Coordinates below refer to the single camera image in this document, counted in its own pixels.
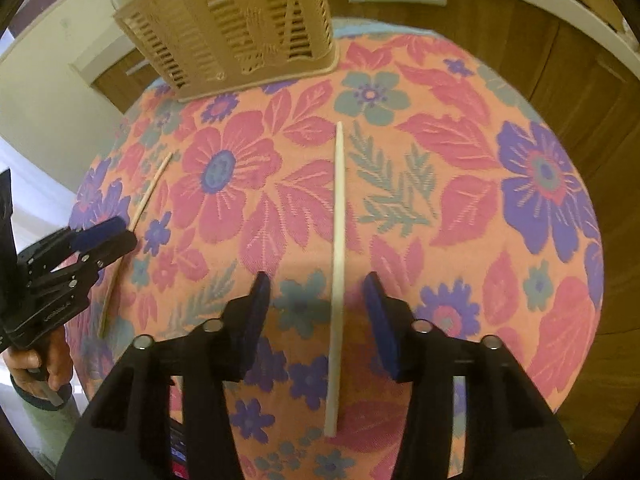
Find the person's left hand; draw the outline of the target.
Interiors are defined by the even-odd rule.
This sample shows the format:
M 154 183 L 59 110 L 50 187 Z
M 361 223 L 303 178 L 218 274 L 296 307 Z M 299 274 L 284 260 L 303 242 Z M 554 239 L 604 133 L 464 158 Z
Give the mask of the person's left hand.
M 73 360 L 63 326 L 50 333 L 46 350 L 9 348 L 2 352 L 2 359 L 17 387 L 40 399 L 45 399 L 46 393 L 40 383 L 29 374 L 29 370 L 45 368 L 49 388 L 53 391 L 67 385 L 73 377 Z

